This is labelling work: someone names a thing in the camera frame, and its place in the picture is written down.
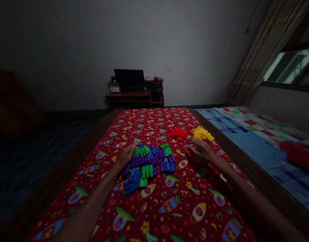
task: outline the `left hand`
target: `left hand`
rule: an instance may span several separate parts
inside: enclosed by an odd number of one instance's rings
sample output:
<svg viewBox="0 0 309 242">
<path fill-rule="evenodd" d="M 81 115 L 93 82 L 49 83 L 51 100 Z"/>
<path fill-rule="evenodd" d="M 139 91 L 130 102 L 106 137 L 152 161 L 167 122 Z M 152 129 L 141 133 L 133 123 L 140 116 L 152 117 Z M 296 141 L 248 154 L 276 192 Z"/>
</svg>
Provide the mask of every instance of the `left hand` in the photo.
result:
<svg viewBox="0 0 309 242">
<path fill-rule="evenodd" d="M 113 169 L 115 172 L 117 172 L 117 174 L 119 174 L 130 162 L 134 150 L 138 148 L 138 146 L 139 145 L 132 144 L 126 147 L 124 150 L 122 150 L 122 152 L 117 157 L 114 165 L 112 166 L 111 170 Z"/>
</svg>

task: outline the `cardboard box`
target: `cardboard box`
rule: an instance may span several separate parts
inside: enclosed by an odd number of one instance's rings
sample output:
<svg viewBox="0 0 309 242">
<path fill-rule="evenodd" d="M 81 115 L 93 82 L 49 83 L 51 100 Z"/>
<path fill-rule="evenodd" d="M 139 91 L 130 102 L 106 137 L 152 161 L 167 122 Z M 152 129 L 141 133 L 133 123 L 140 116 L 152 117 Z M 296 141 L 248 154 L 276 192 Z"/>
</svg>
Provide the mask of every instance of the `cardboard box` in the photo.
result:
<svg viewBox="0 0 309 242">
<path fill-rule="evenodd" d="M 108 89 L 110 90 L 110 92 L 121 92 L 119 83 L 114 83 L 114 82 L 108 83 Z"/>
</svg>

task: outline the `wall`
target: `wall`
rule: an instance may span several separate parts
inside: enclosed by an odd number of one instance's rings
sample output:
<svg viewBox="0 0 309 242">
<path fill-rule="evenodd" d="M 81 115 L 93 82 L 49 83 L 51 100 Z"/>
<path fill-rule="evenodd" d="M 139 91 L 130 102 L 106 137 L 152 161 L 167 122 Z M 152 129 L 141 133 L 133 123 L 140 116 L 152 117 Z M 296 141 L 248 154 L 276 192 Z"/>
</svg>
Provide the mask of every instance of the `wall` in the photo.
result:
<svg viewBox="0 0 309 242">
<path fill-rule="evenodd" d="M 164 78 L 166 106 L 213 104 L 271 0 L 0 0 L 0 69 L 44 111 L 103 109 L 114 68 Z"/>
<path fill-rule="evenodd" d="M 309 93 L 260 86 L 248 105 L 309 131 Z"/>
</svg>

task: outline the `monitor screen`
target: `monitor screen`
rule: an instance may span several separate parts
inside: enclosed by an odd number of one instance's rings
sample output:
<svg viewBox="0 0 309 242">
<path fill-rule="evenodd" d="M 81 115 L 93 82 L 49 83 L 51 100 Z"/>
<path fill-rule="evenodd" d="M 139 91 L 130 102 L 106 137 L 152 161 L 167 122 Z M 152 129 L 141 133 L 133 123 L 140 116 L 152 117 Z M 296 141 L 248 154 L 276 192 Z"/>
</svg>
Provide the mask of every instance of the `monitor screen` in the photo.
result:
<svg viewBox="0 0 309 242">
<path fill-rule="evenodd" d="M 123 70 L 114 69 L 117 82 L 124 87 L 143 87 L 144 74 L 143 70 Z"/>
</svg>

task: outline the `pile of yellow blocks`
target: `pile of yellow blocks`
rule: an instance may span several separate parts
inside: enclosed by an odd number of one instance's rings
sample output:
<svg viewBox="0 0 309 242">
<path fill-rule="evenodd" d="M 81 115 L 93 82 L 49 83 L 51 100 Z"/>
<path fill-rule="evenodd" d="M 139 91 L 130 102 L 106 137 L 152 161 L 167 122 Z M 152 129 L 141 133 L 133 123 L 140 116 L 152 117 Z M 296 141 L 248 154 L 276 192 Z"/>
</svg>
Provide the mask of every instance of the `pile of yellow blocks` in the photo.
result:
<svg viewBox="0 0 309 242">
<path fill-rule="evenodd" d="M 212 142 L 215 139 L 206 129 L 202 129 L 199 126 L 196 129 L 191 130 L 191 132 L 194 134 L 194 138 L 197 139 L 207 139 L 209 142 Z"/>
</svg>

